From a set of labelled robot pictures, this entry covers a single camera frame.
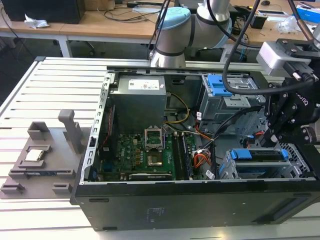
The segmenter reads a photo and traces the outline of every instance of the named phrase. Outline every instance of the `ram slot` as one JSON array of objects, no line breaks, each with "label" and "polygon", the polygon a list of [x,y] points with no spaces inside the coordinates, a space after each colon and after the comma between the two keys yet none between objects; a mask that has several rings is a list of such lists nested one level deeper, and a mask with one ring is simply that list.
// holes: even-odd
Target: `ram slot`
[{"label": "ram slot", "polygon": [[185,164],[184,148],[181,144],[179,136],[172,134],[172,153],[174,161],[175,179],[176,180],[188,180],[188,173]]},{"label": "ram slot", "polygon": [[180,143],[180,146],[182,149],[184,165],[186,167],[186,172],[187,172],[186,177],[187,177],[187,179],[189,179],[189,178],[191,178],[193,173],[192,173],[191,163],[190,163],[190,159],[189,159],[185,135],[180,135],[178,138],[179,138],[179,143]]}]

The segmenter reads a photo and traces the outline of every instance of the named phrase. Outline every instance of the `power supply label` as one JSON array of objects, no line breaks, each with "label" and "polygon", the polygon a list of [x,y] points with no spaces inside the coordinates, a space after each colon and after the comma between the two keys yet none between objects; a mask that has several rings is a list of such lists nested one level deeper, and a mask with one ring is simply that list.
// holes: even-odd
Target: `power supply label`
[{"label": "power supply label", "polygon": [[159,80],[156,79],[131,79],[129,90],[159,90]]}]

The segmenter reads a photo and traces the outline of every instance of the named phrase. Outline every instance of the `white plastic bag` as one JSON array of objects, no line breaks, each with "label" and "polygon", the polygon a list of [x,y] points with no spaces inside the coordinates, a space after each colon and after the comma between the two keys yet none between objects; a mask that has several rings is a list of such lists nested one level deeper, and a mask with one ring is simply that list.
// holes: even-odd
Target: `white plastic bag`
[{"label": "white plastic bag", "polygon": [[297,20],[295,16],[289,16],[284,21],[276,24],[276,29],[281,34],[297,33]]},{"label": "white plastic bag", "polygon": [[46,20],[36,20],[31,17],[28,17],[26,14],[24,16],[25,16],[24,23],[30,28],[37,29],[37,28],[45,28],[50,26]]}]

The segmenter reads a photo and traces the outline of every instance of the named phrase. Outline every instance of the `motherboard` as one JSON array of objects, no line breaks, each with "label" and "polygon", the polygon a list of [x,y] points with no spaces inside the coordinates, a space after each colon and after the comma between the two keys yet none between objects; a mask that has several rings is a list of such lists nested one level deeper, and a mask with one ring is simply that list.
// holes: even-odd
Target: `motherboard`
[{"label": "motherboard", "polygon": [[114,159],[101,160],[98,177],[108,182],[201,179],[192,161],[195,149],[192,134],[162,134],[161,130],[120,134]]}]

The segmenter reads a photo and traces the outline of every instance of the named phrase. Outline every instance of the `computer tower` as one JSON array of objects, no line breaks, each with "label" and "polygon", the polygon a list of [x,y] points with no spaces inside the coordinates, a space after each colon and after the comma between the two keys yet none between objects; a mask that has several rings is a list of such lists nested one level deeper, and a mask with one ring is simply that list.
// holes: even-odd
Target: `computer tower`
[{"label": "computer tower", "polygon": [[2,0],[11,21],[29,18],[50,23],[78,24],[85,14],[84,0]]}]

